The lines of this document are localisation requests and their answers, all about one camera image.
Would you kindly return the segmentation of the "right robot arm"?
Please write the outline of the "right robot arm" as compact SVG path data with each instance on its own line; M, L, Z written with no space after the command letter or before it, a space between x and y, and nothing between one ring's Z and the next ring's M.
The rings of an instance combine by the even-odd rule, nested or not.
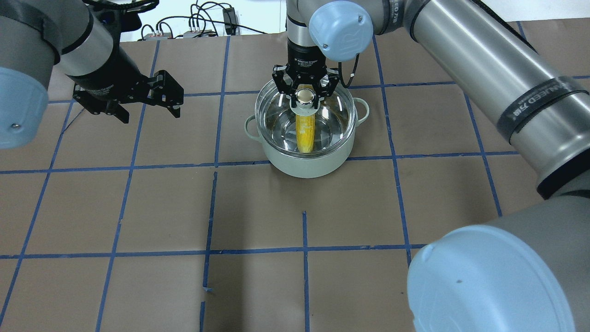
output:
M587 332L589 173L540 202L457 85L384 88L394 159L299 179L313 332Z

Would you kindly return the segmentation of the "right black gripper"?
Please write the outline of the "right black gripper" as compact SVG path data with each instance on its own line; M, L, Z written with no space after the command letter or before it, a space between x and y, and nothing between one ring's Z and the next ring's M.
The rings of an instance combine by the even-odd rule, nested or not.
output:
M289 107L295 107L295 89L309 84L318 90L318 107L330 97L341 81L341 69L326 67L326 57L318 46L301 46L287 40L287 64L274 65L272 79L279 93L286 95Z

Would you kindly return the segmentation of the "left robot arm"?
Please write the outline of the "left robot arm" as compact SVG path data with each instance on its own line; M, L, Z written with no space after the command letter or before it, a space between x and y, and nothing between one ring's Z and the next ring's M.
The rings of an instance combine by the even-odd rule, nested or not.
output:
M120 46L122 32L141 27L139 13L157 0L3 0L0 145L28 144L47 108L53 68L74 82L73 99L93 115L129 122L128 103L181 116L183 87L165 70L141 73Z

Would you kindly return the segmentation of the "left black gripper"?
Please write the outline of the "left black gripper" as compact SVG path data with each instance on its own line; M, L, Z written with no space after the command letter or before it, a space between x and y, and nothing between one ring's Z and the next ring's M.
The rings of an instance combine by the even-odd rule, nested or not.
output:
M150 78L143 75L120 44L114 46L99 69L74 76L72 81L72 98L92 115L104 113L128 124L130 115L122 105L145 102L168 109L177 119L181 117L183 86L166 70L159 70Z

